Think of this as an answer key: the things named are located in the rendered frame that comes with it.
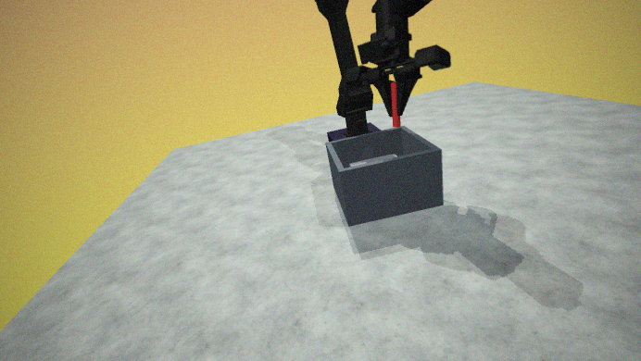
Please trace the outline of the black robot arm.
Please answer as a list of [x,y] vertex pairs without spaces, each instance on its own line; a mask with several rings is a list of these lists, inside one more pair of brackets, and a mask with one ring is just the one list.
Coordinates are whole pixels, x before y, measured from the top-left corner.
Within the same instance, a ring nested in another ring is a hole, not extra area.
[[[314,0],[319,12],[328,20],[333,45],[341,72],[339,97],[336,105],[338,116],[346,118],[347,131],[344,135],[354,137],[368,130],[366,111],[372,110],[373,92],[370,85],[355,86],[345,84],[345,73],[348,68],[358,66],[358,61],[348,26],[346,9],[349,0]],[[375,13],[376,31],[390,23],[406,23],[432,0],[377,0],[371,12]],[[373,37],[372,37],[373,36]],[[389,28],[385,36],[378,37],[378,32],[371,35],[371,40],[358,45],[361,64],[374,63],[375,60],[395,56],[403,56],[404,45],[401,30],[398,27]]]

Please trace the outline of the red peg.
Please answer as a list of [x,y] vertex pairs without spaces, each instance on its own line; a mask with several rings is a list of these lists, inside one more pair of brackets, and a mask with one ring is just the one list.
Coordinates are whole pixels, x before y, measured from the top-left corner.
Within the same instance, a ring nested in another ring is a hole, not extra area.
[[393,127],[401,127],[400,116],[396,109],[396,82],[391,82]]

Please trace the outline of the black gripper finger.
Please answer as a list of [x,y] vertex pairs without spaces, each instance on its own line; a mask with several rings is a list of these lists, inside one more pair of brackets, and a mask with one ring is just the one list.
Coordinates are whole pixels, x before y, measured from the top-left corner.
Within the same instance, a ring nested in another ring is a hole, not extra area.
[[410,94],[418,79],[422,78],[422,74],[405,70],[394,73],[396,80],[396,109],[399,116],[403,115],[407,105]]
[[393,116],[391,82],[395,82],[395,81],[391,81],[391,80],[380,78],[380,77],[367,80],[367,83],[373,84],[377,88],[378,92],[380,93],[389,117]]

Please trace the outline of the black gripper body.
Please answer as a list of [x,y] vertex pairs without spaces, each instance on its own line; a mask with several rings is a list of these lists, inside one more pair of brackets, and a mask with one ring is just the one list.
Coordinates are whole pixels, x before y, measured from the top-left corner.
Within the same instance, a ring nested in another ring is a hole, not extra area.
[[412,34],[408,32],[408,24],[406,23],[398,22],[383,25],[376,31],[378,32],[378,37],[385,36],[385,31],[389,28],[398,26],[404,41],[404,45],[402,46],[403,56],[395,56],[395,53],[393,53],[388,58],[375,60],[374,64],[378,65],[376,68],[369,68],[363,65],[348,68],[345,73],[345,84],[367,86],[370,85],[367,83],[369,79],[380,77],[389,80],[390,74],[405,70],[411,70],[421,74],[421,67],[425,66],[429,66],[433,70],[450,68],[450,54],[438,45],[417,50],[414,57],[409,55],[409,42],[412,41]]

